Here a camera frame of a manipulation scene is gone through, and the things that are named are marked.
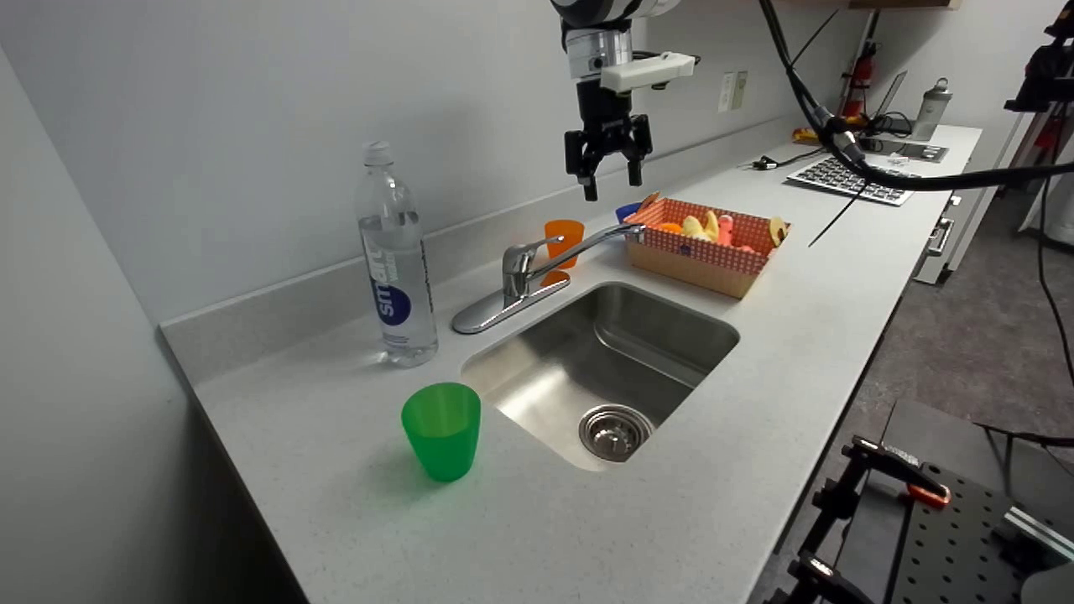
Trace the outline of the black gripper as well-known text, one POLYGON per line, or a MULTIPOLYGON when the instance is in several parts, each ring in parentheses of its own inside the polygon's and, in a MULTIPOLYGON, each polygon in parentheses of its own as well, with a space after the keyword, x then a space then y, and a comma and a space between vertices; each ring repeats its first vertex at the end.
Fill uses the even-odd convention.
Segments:
POLYGON ((598 83, 579 87, 580 127, 565 134, 565 165, 580 181, 585 201, 598 201, 595 172, 607 154, 627 159, 627 185, 641 185, 641 165, 652 154, 652 127, 632 109, 627 92, 598 83))

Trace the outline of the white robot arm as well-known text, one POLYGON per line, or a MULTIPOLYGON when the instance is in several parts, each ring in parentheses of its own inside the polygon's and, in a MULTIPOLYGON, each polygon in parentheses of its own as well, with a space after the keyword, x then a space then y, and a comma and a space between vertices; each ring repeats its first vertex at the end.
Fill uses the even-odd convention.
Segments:
POLYGON ((551 0, 560 17, 560 48, 579 81, 580 127, 565 134, 565 166, 598 197, 598 166, 607 154, 627 159, 627 181, 641 185, 641 165, 652 154, 652 125, 632 109, 641 87, 668 87, 691 78, 695 53, 638 51, 632 26, 660 17, 678 0, 551 0))

